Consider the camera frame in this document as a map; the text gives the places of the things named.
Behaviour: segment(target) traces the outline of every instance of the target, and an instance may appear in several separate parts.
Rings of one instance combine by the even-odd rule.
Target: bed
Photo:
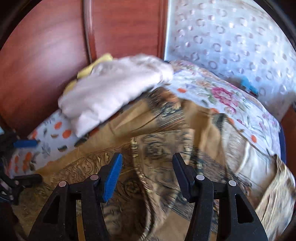
[[[9,176],[33,173],[100,131],[104,124],[76,137],[70,121],[58,110],[58,98],[78,71],[106,52],[115,58],[145,53],[163,59],[168,6],[168,0],[23,1],[0,43],[0,126],[36,139],[39,145],[14,153],[7,167]],[[254,148],[281,156],[279,122],[257,99],[202,66],[186,60],[170,64],[174,78],[164,86],[167,90],[227,114]]]

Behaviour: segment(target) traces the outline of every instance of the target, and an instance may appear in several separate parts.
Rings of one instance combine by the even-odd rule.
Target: yellow pillow
[[[82,69],[81,71],[79,71],[78,74],[77,74],[77,79],[72,80],[66,86],[66,88],[64,89],[63,95],[68,93],[69,91],[71,91],[75,87],[78,79],[81,79],[81,78],[84,78],[84,77],[88,76],[91,73],[93,67],[96,66],[98,63],[106,62],[106,61],[112,61],[112,60],[113,60],[112,55],[109,54],[109,53],[106,53],[106,54],[103,54],[100,58],[98,58],[95,62],[93,62],[89,66],[87,66],[84,69]]]

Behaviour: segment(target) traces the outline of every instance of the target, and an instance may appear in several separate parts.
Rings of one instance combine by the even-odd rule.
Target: white floral sheet
[[[165,88],[180,98],[226,113],[237,129],[259,150],[280,155],[279,123],[258,100],[190,62],[173,61],[171,64],[175,70],[174,79]],[[38,140],[36,148],[16,150],[7,167],[7,174],[10,177],[32,174],[75,149],[100,127],[102,125],[78,139],[71,130],[70,120],[57,110],[29,135],[29,138]]]

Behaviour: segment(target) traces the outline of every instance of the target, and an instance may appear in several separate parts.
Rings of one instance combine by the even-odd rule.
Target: mattress
[[[192,100],[200,106],[212,108],[215,112],[226,113],[229,120],[254,147],[267,155],[281,156],[280,125],[257,99],[190,62],[173,61],[171,64],[175,74],[165,88],[179,98]],[[111,119],[132,104],[133,102],[123,107]],[[17,149],[7,173],[10,177],[32,174],[87,141],[102,125],[78,138],[72,132],[70,120],[61,110],[57,110],[29,135],[29,139],[38,141],[38,146]]]

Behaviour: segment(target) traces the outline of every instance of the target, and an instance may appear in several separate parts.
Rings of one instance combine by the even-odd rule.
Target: white folded blanket
[[[162,60],[144,54],[129,56],[96,65],[58,104],[81,137],[149,88],[172,78],[173,68]]]

